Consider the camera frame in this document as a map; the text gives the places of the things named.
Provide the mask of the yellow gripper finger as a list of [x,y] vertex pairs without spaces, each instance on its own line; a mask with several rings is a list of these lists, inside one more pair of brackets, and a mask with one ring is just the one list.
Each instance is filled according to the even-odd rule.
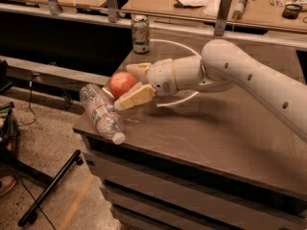
[[114,106],[117,110],[126,110],[150,102],[155,94],[156,90],[150,84],[138,82],[128,93],[116,100]]
[[143,83],[148,82],[147,72],[151,68],[150,62],[134,63],[126,66],[126,70]]

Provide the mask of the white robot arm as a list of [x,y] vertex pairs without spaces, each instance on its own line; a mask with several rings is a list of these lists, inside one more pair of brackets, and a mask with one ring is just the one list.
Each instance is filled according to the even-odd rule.
[[115,102],[118,110],[181,90],[225,91],[235,83],[307,141],[307,85],[260,63],[229,41],[211,40],[198,56],[130,64],[126,70],[139,83]]

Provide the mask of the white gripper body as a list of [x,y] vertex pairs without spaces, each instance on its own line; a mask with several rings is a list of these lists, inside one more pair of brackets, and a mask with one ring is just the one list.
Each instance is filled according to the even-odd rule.
[[147,71],[147,79],[155,89],[157,96],[169,96],[177,93],[174,61],[171,58],[155,62]]

